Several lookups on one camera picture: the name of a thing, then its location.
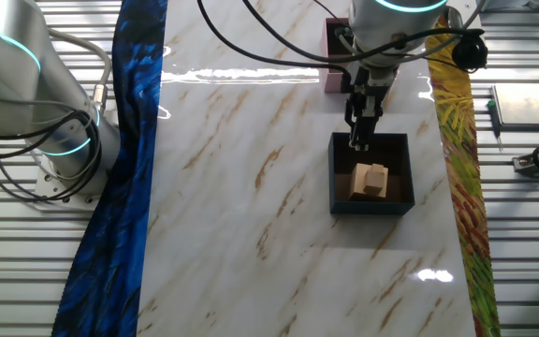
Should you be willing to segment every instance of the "black cable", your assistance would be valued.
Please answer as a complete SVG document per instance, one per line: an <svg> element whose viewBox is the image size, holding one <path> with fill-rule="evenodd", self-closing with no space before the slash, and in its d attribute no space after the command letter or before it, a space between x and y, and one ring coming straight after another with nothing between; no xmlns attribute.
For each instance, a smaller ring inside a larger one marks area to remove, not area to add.
<svg viewBox="0 0 539 337"><path fill-rule="evenodd" d="M351 78L351 74L346 70L346 68L342 66L336 66L336 65L328 65L328 64L313 64L313 63L302 63L302 62L292 62L292 61L283 61L283 60L275 60L270 59L267 57L255 55L253 53L250 53L246 50L241 49L240 47L236 46L232 42L228 41L213 25L213 23L210 20L210 17L207 15L207 11L203 7L202 0L197 0L198 8L201 11L201 15L203 15L203 19L205 20L205 23L210 27L211 31L219 38L222 42L224 42L229 48L231 48L233 51L239 52L244 56L250 57L254 60L274 64L274 65L280 65L280 66L304 66L304 67L314 67L314 68L324 68L324 69L334 69L337 71L341 71L342 75L347 77L348 79Z"/></svg>
<svg viewBox="0 0 539 337"><path fill-rule="evenodd" d="M55 201L55 200L63 200L66 198L70 198L74 195L76 195L88 182L91 181L91 179L95 176L95 173L97 171L97 168L99 166L99 163L101 161L101 148L98 147L98 143L100 141L98 130L93 123L93 121L88 117L86 112L83 112L82 115L79 115L78 117L75 117L76 119L80 120L83 125L87 126L85 127L85 132L87 133L87 136L92 139L90 143L90 150L89 155L86 158L85 165L80 170L86 170L83 177L78 178L72 185L70 185L66 190L58 193L57 195L51 196L51 197L43 197L39 196L37 194L34 194L25 188L23 188L18 183L14 182L13 179L9 176L7 173L3 163L1 162L1 155L0 155L0 169L2 173L6 176L6 178L9 180L10 183L12 183L14 186L16 186L18 189L26 193L27 195L31 196L32 198L27 198L24 196L20 196L8 188L5 187L5 185L0 181L0 187L12 195L14 198L18 198L23 201L31 201L31 202L43 202L43 201Z"/></svg>
<svg viewBox="0 0 539 337"><path fill-rule="evenodd" d="M29 136L27 138L31 138L31 137L39 136L40 134L43 134L45 132L45 135L41 139L39 139L38 141L33 143L32 145L30 145L28 147L25 147L22 150L13 152L13 153L0 154L0 159L11 158L11 157L14 157L14 156L17 156L17 155L27 154L27 153L33 151L34 149L36 149L37 147L39 147L40 145L45 143L45 141L47 141L47 139L49 139L49 137L51 137L51 135L53 135L60 126L62 126L63 124L67 123L70 120L79 119L80 117L83 116L83 115L81 115L82 113L86 114L86 112L84 112L84 111L72 112L72 113L68 114L63 120L61 120L60 122L58 122L58 123L56 123L54 125L48 126L48 127L44 128L44 129L41 129L39 131L30 133L30 134L21 135L21 136ZM1 138L10 139L9 137L13 137L15 139L18 136L0 136L0 139Z"/></svg>
<svg viewBox="0 0 539 337"><path fill-rule="evenodd" d="M199 7L202 8L202 0L197 0L199 3ZM364 51L360 52L357 55L353 56L347 56L347 57L323 57L319 55L312 54L310 52L306 52L297 46L290 43L288 40L283 38L278 32L276 32L262 17L259 15L259 13L255 10L255 8L251 5L249 0L242 0L245 6L249 9L251 14L263 25L270 34L272 34L276 39L278 39L280 42L282 42L286 47L290 48L291 50L295 51L296 53L303 55L307 58L310 58L315 61L319 62L326 62L331 64L340 64L340 63L350 63L355 61L360 61L363 59L366 59L368 57L372 57L382 51L387 51L392 48L399 47L400 45L404 45L407 42L411 42L423 37L430 37L434 35L441 35L441 34L456 34L461 36L479 36L483 34L484 31L482 30L467 30L467 29L456 29L456 28L438 28L438 29L430 29L427 31L419 32L413 35L410 35L408 37L404 37L401 39L398 39L394 42L387 43L381 47L375 48L371 51Z"/></svg>
<svg viewBox="0 0 539 337"><path fill-rule="evenodd" d="M27 133L27 134L20 134L20 135L15 135L15 136L0 136L0 140L30 139L32 137L44 135L44 134L46 134L47 132L49 132L51 130L56 130L58 127L62 126L67 121L69 121L71 119L75 119L77 115L81 115L83 112L84 111L73 110L72 112L68 113L68 115L65 116L64 119L60 120L59 122L57 122L57 123L55 123L53 125L44 127L44 128L42 128L42 129L40 129L38 131Z"/></svg>
<svg viewBox="0 0 539 337"><path fill-rule="evenodd" d="M414 54L410 54L410 53L388 53L388 52L382 52L383 55L385 56L415 56ZM455 67L456 69L460 70L460 71L463 71L463 72L466 72L466 73L469 73L469 74L473 74L476 70L465 70L457 65L455 65L454 63L452 62L448 62L448 61L444 61L444 60L438 60L438 59L435 59L435 58L431 58L431 57L422 57L422 59L424 60L428 60L428 61L434 61L434 62L439 62L443 65L447 65L447 66L452 66L452 67Z"/></svg>
<svg viewBox="0 0 539 337"><path fill-rule="evenodd" d="M337 17L334 13L332 13L332 11L329 10L326 6L324 6L324 4L322 4L321 2L319 2L319 0L313 0L313 1L314 1L317 5L321 6L323 9L325 9L326 12L328 12L329 15L332 16L332 18L336 19L336 21L337 21L339 24L343 25L343 26L346 27L346 28L349 28L349 29L351 28L350 25L348 25L348 24L342 22L342 20L341 20L339 17Z"/></svg>

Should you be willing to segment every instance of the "cable bundle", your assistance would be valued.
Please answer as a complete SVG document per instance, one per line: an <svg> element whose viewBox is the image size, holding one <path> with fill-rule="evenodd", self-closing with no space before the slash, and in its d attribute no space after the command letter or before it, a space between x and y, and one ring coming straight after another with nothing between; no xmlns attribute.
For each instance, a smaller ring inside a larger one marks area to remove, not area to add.
<svg viewBox="0 0 539 337"><path fill-rule="evenodd" d="M87 156L87 160L85 161L84 166L81 168L79 176L77 177L76 181L71 184L66 190L51 196L39 196L35 193L25 189L22 187L19 183L16 183L7 173L3 163L2 159L11 158L17 155L21 154L27 154L34 149L36 149L38 146L42 145L47 141L62 125L66 124L69 121L72 120L78 120L84 127L84 131L87 134L87 137L89 137L92 141L89 142L89 154ZM22 201L32 201L32 202L45 202L45 201L56 201L56 200L64 200L67 198L70 198L77 194L88 182L91 181L93 176L95 176L95 173L98 169L99 162L101 161L101 142L99 139L99 131L96 127L93 119L91 116L85 112L85 111L77 111L72 110L72 112L68 113L64 118L56 122L55 124L45 127L39 131L28 133L28 134L22 134L22 135L16 135L16 136L0 136L0 140L17 140L17 139L30 139L33 137L43 136L41 139L36 141L30 146L27 146L26 148L10 153L10 154L0 154L0 169L3 172L4 176L9 180L10 183L12 183L14 186L16 186L20 191L22 191L27 196L21 196L10 189L8 189L4 183L0 181L0 187L8 192L10 195L12 195L14 198L18 198Z"/></svg>

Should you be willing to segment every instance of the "dark blue box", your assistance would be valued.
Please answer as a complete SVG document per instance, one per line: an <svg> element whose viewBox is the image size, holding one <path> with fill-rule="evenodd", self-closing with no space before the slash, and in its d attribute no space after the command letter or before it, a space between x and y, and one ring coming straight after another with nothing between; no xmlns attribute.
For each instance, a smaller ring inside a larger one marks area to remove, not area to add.
<svg viewBox="0 0 539 337"><path fill-rule="evenodd" d="M329 141L329 210L332 214L405 215L415 206L411 159L406 134L374 134L370 149L348 146L349 134L334 132ZM349 200L355 165L381 164L388 168L385 198Z"/></svg>

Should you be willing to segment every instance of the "silver metal plate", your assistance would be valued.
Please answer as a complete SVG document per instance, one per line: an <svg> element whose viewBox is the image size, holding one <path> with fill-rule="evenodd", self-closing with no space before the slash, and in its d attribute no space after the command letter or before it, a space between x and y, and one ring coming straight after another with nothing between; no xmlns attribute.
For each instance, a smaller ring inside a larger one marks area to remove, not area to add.
<svg viewBox="0 0 539 337"><path fill-rule="evenodd" d="M496 83L492 90L502 126L539 126L539 84Z"/></svg>

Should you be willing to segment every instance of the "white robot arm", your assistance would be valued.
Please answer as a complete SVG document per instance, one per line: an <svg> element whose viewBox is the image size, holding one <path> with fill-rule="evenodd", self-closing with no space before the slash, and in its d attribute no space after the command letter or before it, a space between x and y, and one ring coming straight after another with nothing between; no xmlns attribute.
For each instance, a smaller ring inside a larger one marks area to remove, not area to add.
<svg viewBox="0 0 539 337"><path fill-rule="evenodd" d="M101 160L91 181L80 190L84 196L97 196L119 152L119 131L101 115L53 49L44 16L35 2L0 0L0 136L36 132L59 122L72 110L88 113L98 128ZM27 141L35 143L41 137ZM89 165L90 141L85 126L71 120L38 149L54 164L59 177L70 178L63 180L70 186Z"/></svg>

